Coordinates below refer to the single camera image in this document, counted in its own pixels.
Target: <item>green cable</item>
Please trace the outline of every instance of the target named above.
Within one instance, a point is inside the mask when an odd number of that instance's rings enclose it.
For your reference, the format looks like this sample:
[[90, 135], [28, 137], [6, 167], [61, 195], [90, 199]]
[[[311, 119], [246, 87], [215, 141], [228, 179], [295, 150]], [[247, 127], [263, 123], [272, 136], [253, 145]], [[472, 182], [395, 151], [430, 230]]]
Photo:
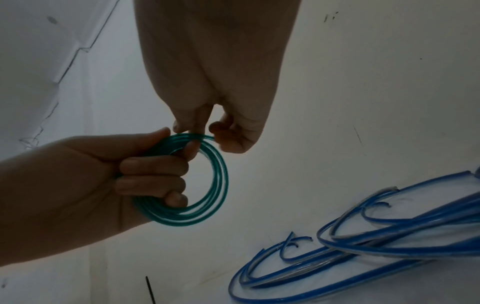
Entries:
[[202, 134], [176, 134], [153, 146], [144, 156], [171, 155], [181, 150], [192, 140], [200, 140], [200, 153], [211, 163], [213, 181], [206, 195], [197, 203], [185, 208], [172, 208], [163, 200], [153, 196], [135, 196], [135, 206], [149, 219], [169, 226], [190, 226], [211, 217], [224, 203], [229, 189], [227, 165], [219, 153], [205, 139], [215, 141], [212, 136]]

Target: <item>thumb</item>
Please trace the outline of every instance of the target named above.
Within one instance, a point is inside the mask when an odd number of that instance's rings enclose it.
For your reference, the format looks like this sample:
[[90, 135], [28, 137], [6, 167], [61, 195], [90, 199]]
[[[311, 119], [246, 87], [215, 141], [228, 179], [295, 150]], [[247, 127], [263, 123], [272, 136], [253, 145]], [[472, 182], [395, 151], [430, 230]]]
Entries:
[[194, 110], [171, 109], [175, 116], [173, 131], [175, 133], [190, 131], [190, 133], [204, 134], [205, 125], [209, 121], [212, 109], [212, 105], [203, 105]]
[[168, 136], [170, 129], [163, 128], [147, 134], [72, 137], [63, 144], [100, 160], [116, 161], [138, 156]]

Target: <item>person's right hand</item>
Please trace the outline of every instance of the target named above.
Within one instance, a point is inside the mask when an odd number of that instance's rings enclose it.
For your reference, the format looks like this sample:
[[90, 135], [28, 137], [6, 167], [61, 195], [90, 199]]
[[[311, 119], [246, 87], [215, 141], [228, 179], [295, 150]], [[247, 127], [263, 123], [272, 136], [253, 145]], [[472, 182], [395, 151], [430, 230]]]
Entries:
[[135, 0], [143, 60], [177, 133], [210, 125], [220, 148], [243, 153], [259, 139], [277, 90], [299, 0]]

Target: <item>dark spot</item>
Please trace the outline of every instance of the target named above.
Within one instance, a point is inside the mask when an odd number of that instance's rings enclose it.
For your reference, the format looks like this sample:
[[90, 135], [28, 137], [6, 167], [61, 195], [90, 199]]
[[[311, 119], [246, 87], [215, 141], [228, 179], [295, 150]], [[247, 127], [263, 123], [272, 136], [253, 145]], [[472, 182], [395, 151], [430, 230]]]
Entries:
[[59, 22], [57, 19], [53, 18], [52, 16], [47, 16], [46, 19], [48, 20], [48, 22], [50, 22], [51, 24], [55, 24], [57, 25]]

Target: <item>teal hose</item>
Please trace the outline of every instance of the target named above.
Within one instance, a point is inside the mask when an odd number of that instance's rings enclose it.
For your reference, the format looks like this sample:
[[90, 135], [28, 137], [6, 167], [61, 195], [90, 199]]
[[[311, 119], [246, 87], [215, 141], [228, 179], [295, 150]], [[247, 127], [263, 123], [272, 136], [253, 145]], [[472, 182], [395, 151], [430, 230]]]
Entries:
[[212, 136], [202, 134], [176, 134], [153, 146], [144, 156], [171, 155], [192, 140], [200, 140], [200, 153], [211, 163], [213, 181], [206, 195], [185, 208], [171, 208], [162, 199], [153, 196], [135, 196], [135, 206], [149, 219], [168, 226], [190, 226], [211, 217], [224, 203], [229, 189], [227, 165], [219, 151], [209, 142]]

